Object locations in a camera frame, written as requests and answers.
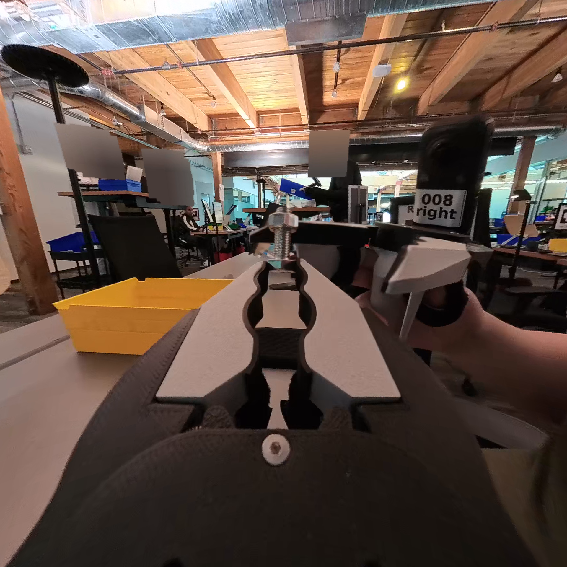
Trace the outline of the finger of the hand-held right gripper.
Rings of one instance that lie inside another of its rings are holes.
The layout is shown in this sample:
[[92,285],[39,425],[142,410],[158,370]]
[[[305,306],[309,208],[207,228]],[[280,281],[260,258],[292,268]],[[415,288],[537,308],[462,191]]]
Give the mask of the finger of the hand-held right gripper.
[[340,289],[354,285],[362,250],[378,232],[377,226],[353,223],[303,222],[291,234],[293,260],[302,259]]
[[414,243],[381,250],[381,292],[425,292],[463,279],[470,262],[464,243]]

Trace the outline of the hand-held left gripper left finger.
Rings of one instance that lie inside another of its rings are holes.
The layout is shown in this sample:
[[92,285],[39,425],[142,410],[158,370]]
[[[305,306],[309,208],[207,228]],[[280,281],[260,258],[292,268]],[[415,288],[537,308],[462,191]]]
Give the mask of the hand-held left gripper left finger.
[[160,388],[163,403],[245,403],[261,370],[256,326],[264,316],[268,264],[260,261],[198,310]]

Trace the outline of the steel hex bolt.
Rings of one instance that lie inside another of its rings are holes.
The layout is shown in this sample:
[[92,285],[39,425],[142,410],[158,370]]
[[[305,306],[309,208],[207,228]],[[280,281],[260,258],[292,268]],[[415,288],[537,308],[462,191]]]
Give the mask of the steel hex bolt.
[[[290,208],[281,206],[276,203],[271,203],[266,209],[266,225],[268,227],[268,217],[270,214],[276,211],[287,210],[291,212]],[[294,232],[287,230],[280,230],[277,232],[272,232],[274,237],[274,246],[272,259],[265,262],[265,271],[268,274],[276,273],[283,274],[285,277],[284,281],[276,282],[274,289],[281,291],[291,291],[296,289],[295,282],[295,272],[293,269],[287,269],[286,265],[291,262],[292,253],[292,242],[291,237]]]

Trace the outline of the yellow plastic bin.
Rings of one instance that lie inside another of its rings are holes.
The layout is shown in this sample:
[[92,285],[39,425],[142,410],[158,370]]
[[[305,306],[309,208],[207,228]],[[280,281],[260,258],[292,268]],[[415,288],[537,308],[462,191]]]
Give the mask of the yellow plastic bin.
[[53,306],[76,351],[138,356],[232,281],[130,278]]

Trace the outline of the person's right forearm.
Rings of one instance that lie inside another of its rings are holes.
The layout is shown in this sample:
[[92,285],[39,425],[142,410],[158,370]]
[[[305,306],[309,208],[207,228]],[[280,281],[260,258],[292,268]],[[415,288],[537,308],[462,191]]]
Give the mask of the person's right forearm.
[[477,373],[514,407],[566,420],[566,334],[516,328],[481,311]]

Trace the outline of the person's right hand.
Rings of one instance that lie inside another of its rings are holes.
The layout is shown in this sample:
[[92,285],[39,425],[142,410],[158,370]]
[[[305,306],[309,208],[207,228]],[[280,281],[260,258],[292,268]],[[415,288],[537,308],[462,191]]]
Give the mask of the person's right hand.
[[449,354],[464,349],[465,344],[480,344],[500,323],[482,308],[475,294],[457,282],[424,293],[407,343]]

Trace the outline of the blue plastic bin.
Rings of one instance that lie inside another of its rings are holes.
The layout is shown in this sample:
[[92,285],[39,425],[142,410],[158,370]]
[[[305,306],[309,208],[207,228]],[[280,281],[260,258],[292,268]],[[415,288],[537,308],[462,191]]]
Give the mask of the blue plastic bin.
[[101,192],[142,192],[140,181],[131,179],[103,179],[99,178],[98,188]]
[[49,246],[51,252],[81,253],[83,251],[86,251],[84,235],[81,231],[48,240],[46,244]]
[[290,198],[293,197],[302,200],[311,200],[305,186],[287,178],[281,179],[279,191],[290,196]]

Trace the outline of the black mesh chair back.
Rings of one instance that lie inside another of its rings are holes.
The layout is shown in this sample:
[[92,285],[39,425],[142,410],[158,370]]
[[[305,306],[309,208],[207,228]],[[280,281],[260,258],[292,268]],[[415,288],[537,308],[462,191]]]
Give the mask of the black mesh chair back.
[[90,215],[89,222],[115,282],[182,277],[154,216]]

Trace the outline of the black utility cart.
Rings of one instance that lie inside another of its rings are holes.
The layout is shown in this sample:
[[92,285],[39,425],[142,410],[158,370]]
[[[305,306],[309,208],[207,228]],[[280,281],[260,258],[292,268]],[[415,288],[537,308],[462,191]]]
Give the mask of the black utility cart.
[[[93,289],[114,283],[114,279],[110,273],[108,259],[100,246],[95,246],[94,248],[94,256],[100,275],[100,282],[98,284],[95,281],[86,250],[80,252],[50,251],[49,256],[53,262],[56,285],[61,299],[66,299],[66,292],[80,291],[86,293]],[[71,270],[71,274],[62,274],[59,264],[63,261],[74,263],[75,268]]]

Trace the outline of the wooden top desk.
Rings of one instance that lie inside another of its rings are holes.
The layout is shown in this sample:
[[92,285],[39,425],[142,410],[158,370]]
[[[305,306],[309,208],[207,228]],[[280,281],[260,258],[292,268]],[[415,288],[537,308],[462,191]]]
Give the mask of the wooden top desk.
[[150,198],[149,194],[135,191],[82,191],[83,203],[122,203],[127,208],[184,210],[184,205],[167,205]]

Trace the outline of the black ceiling pipe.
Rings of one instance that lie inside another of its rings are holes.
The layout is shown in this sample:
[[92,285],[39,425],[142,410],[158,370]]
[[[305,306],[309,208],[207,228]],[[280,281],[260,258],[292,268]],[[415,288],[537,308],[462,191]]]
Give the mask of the black ceiling pipe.
[[202,67],[214,66],[214,65],[229,64],[234,62],[266,60],[266,59],[281,58],[281,57],[287,57],[293,55],[298,56],[303,54],[323,53],[328,51],[336,52],[344,49],[357,49],[357,48],[365,48],[371,46],[376,47],[376,46],[384,46],[384,45],[406,44],[415,41],[423,42],[423,41],[430,41],[436,39],[446,39],[457,36],[468,37],[478,33],[496,33],[500,31],[524,29],[524,28],[540,26],[540,25],[555,25],[559,23],[566,23],[566,15],[560,15],[560,16],[548,17],[548,18],[539,17],[539,18],[527,19],[527,20],[514,20],[509,22],[493,23],[491,25],[476,25],[476,26],[462,27],[455,29],[443,29],[443,30],[430,31],[430,32],[412,33],[408,35],[392,36],[392,37],[374,39],[374,40],[358,40],[358,41],[348,41],[348,42],[337,41],[334,43],[324,44],[321,46],[310,45],[302,48],[294,48],[294,49],[288,48],[285,50],[279,50],[274,52],[253,53],[253,54],[232,56],[226,58],[219,57],[209,60],[196,60],[194,62],[178,62],[176,64],[169,63],[167,65],[163,63],[161,66],[136,67],[130,69],[121,69],[121,70],[110,67],[108,69],[102,70],[100,73],[101,75],[105,75],[105,76],[123,76],[123,75],[134,75],[134,74],[142,74],[142,73],[152,73],[159,71],[193,69],[193,68],[202,68]]

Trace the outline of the black pole stand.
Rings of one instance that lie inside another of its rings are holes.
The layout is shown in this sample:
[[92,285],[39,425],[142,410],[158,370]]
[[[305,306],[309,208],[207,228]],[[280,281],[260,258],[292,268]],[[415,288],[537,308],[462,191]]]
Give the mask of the black pole stand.
[[[66,124],[58,87],[78,88],[85,86],[89,82],[89,76],[86,71],[63,55],[35,46],[23,44],[7,45],[1,49],[1,55],[4,62],[16,72],[36,81],[42,80],[47,82],[56,123]],[[78,213],[79,225],[84,237],[91,278],[95,289],[97,289],[102,286],[102,281],[81,188],[76,171],[72,168],[68,168],[67,171]]]

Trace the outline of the wooden support post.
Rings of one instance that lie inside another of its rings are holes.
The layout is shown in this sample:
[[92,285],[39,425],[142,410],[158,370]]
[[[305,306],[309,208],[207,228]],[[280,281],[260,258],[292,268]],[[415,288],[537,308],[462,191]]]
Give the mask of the wooden support post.
[[9,113],[1,93],[2,224],[28,312],[56,311],[58,294],[45,256]]

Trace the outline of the slim silver air duct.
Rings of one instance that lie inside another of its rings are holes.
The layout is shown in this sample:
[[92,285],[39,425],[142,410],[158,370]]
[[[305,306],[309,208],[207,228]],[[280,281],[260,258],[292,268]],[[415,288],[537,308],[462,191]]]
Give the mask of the slim silver air duct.
[[204,141],[193,138],[180,126],[158,112],[151,110],[145,105],[134,105],[112,90],[97,83],[88,83],[78,88],[63,87],[62,90],[66,94],[79,95],[102,103],[120,114],[125,115],[130,122],[140,126],[143,130],[168,142],[172,142],[173,144],[201,153],[299,150],[308,149],[309,147],[309,141],[307,139],[298,141],[267,141],[250,144],[207,144]]

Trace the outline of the wide silver air duct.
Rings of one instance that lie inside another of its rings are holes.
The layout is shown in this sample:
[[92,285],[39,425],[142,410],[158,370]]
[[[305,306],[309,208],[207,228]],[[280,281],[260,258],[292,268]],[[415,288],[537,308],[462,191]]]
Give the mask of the wide silver air duct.
[[291,45],[362,37],[368,17],[481,1],[1,1],[1,46],[115,51],[285,30]]

